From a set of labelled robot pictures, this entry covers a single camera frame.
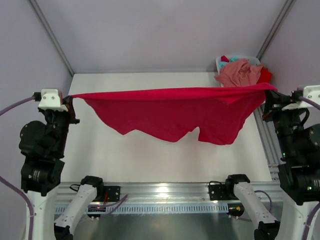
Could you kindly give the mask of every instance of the white wall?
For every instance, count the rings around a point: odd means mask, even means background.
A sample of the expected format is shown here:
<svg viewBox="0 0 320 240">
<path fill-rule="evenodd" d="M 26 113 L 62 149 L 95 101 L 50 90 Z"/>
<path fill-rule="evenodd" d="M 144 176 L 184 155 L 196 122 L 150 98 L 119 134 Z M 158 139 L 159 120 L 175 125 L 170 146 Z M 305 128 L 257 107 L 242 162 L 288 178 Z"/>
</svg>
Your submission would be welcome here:
<svg viewBox="0 0 320 240">
<path fill-rule="evenodd" d="M 71 76 L 27 0 L 0 1 L 0 32 L 0 109 L 45 87 L 67 93 Z M 35 102 L 0 117 L 0 175 L 17 187 L 24 163 L 19 133 L 24 124 L 37 119 L 43 118 Z M 21 197 L 0 184 L 1 239 L 21 239 L 25 208 Z"/>
<path fill-rule="evenodd" d="M 296 1 L 262 59 L 273 73 L 273 84 L 290 94 L 298 85 L 320 85 L 320 1 Z M 320 123 L 312 109 L 306 126 Z"/>
<path fill-rule="evenodd" d="M 205 72 L 255 56 L 284 0 L 37 0 L 76 73 Z"/>
</svg>

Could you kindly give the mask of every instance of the red cloth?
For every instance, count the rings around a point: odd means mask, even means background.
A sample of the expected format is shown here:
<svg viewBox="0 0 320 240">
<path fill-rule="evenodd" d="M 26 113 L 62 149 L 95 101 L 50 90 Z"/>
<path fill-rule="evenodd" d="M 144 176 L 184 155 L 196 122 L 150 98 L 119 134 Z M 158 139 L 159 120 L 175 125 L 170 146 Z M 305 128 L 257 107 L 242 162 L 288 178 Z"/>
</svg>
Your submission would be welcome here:
<svg viewBox="0 0 320 240">
<path fill-rule="evenodd" d="M 259 77 L 259 80 L 257 84 L 262 84 L 262 83 L 270 83 L 272 79 L 272 73 L 269 72 L 268 68 L 263 67 L 260 71 L 261 75 Z"/>
<path fill-rule="evenodd" d="M 229 59 L 228 59 L 225 55 L 223 55 L 223 56 L 221 57 L 221 62 L 227 62 L 227 63 L 229 63 Z"/>
<path fill-rule="evenodd" d="M 97 92 L 72 97 L 84 99 L 106 125 L 122 135 L 140 130 L 177 142 L 199 127 L 199 141 L 226 145 L 234 142 L 246 118 L 265 100 L 265 90 L 275 87 L 262 83 Z"/>
</svg>

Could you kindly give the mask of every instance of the pile of clothes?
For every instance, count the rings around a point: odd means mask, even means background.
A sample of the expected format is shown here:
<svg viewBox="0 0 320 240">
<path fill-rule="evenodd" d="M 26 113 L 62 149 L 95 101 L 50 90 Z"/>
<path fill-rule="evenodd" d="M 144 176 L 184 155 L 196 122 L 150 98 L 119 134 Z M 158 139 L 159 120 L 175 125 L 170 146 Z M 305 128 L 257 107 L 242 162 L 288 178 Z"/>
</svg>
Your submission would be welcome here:
<svg viewBox="0 0 320 240">
<path fill-rule="evenodd" d="M 218 67 L 221 68 L 220 74 L 214 78 L 224 87 L 246 87 L 269 83 L 272 79 L 272 73 L 264 64 L 250 65 L 246 58 L 222 56 Z"/>
</svg>

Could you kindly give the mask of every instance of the white table surface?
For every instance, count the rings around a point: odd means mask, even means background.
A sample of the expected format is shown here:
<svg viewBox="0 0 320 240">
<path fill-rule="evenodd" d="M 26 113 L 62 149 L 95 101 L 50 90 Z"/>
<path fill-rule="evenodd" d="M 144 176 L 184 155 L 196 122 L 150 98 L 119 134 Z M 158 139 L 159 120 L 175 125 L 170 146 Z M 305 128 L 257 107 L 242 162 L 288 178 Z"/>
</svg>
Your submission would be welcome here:
<svg viewBox="0 0 320 240">
<path fill-rule="evenodd" d="M 213 72 L 76 74 L 69 94 L 219 87 L 214 76 Z M 138 130 L 121 135 L 84 100 L 76 98 L 73 105 L 80 123 L 69 127 L 62 182 L 78 182 L 86 175 L 122 183 L 208 182 L 224 181 L 230 174 L 247 174 L 253 182 L 271 181 L 253 114 L 233 144 L 219 146 L 198 141 L 198 128 L 175 143 Z"/>
</svg>

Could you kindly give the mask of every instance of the pink cloth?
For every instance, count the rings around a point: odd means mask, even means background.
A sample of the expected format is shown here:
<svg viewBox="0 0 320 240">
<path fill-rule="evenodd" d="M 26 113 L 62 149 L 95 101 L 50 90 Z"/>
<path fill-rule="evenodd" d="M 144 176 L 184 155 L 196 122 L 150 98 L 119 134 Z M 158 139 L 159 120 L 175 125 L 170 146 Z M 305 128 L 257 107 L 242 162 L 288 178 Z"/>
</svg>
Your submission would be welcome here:
<svg viewBox="0 0 320 240">
<path fill-rule="evenodd" d="M 220 75 L 214 78 L 224 87 L 246 87 L 257 84 L 263 64 L 250 66 L 247 59 L 228 63 L 220 70 Z"/>
</svg>

